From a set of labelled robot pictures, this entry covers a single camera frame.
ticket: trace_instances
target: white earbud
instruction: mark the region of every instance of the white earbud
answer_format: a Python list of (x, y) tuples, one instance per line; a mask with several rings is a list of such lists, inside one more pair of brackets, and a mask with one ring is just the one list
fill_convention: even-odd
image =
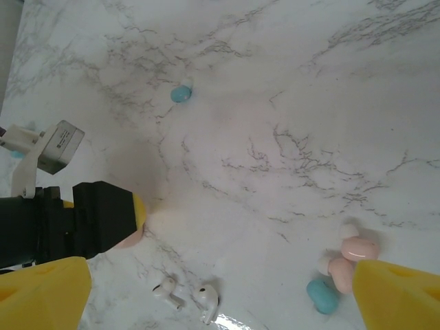
[(160, 285), (153, 289), (154, 297), (163, 300), (171, 308), (179, 311), (182, 306), (171, 296), (171, 292), (176, 288), (176, 282), (171, 277), (165, 278)]
[(194, 297), (205, 308), (203, 323), (209, 325), (215, 317), (220, 302), (217, 291), (209, 284), (203, 285), (194, 292)]

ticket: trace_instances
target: marble surface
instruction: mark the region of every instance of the marble surface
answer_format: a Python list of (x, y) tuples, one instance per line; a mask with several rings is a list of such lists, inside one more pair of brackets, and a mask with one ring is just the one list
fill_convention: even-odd
[[(149, 205), (137, 246), (89, 262), (80, 329), (205, 329), (200, 283), (210, 329), (364, 329), (352, 296), (323, 318), (305, 287), (350, 218), (382, 260), (440, 273), (439, 88), (438, 0), (26, 0), (0, 124), (72, 122), (85, 140), (38, 184)], [(152, 297), (168, 275), (181, 312)]]

